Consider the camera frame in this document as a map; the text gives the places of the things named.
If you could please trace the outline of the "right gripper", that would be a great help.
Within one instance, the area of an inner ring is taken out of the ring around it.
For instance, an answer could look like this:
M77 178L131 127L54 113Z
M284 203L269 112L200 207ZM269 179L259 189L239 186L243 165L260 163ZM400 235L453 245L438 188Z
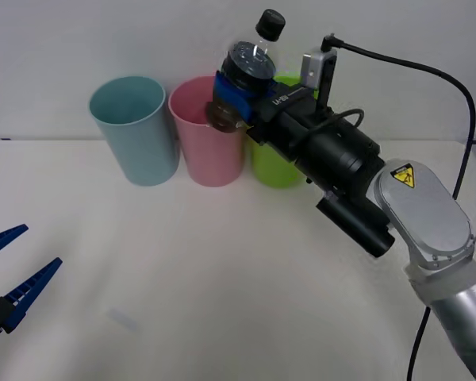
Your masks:
M248 136L267 145L287 160L333 160L336 157L336 112L317 104L313 92L300 85L260 83L256 93L236 87L221 72L213 82L212 117L225 111L231 118L250 121Z

